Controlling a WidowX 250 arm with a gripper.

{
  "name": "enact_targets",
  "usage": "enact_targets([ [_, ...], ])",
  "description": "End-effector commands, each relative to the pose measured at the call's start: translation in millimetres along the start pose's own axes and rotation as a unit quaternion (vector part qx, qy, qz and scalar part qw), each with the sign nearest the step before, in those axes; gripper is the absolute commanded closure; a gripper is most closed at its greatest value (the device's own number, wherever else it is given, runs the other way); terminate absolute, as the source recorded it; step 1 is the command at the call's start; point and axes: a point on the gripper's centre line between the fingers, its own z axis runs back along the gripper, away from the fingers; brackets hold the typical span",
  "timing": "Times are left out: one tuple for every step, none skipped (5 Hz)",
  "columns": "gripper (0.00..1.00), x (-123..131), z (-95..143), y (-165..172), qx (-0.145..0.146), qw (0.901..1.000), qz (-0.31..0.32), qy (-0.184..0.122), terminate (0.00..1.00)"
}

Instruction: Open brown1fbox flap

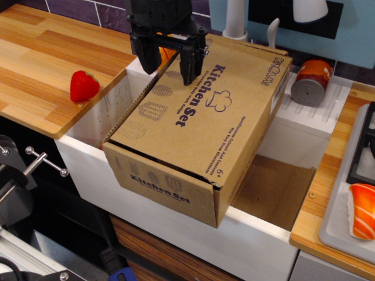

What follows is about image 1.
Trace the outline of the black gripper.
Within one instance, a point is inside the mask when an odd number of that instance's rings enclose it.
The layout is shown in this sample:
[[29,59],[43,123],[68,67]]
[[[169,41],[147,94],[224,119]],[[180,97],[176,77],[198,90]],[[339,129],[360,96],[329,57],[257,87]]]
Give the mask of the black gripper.
[[147,74],[161,65],[160,47],[180,51],[184,85],[201,75],[208,54],[207,29],[192,19],[191,1],[131,1],[127,20],[131,25],[131,49]]

